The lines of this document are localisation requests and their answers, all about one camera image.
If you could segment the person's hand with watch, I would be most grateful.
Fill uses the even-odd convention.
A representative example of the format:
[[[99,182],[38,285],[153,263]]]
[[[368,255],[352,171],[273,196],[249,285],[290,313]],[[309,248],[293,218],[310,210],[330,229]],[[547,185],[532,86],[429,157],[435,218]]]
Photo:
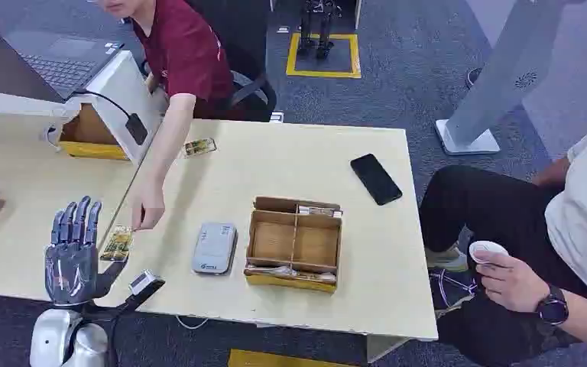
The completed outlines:
[[[476,265],[487,296],[508,310],[532,313],[550,294],[548,284],[525,262],[497,252],[478,250]]]

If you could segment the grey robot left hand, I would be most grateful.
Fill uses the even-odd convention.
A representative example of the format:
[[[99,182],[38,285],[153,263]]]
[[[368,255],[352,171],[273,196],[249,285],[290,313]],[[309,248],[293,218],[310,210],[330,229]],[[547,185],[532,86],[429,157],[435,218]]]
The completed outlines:
[[[44,251],[45,288],[56,306],[68,307],[104,297],[124,267],[113,262],[99,272],[96,248],[102,203],[84,196],[56,213],[50,244]]]

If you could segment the person's hand pinching card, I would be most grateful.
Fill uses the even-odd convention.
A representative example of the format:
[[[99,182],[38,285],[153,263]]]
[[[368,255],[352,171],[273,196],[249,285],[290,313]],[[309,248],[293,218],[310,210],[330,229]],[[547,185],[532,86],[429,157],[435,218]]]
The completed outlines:
[[[163,182],[142,179],[131,185],[131,228],[153,229],[165,211]]]

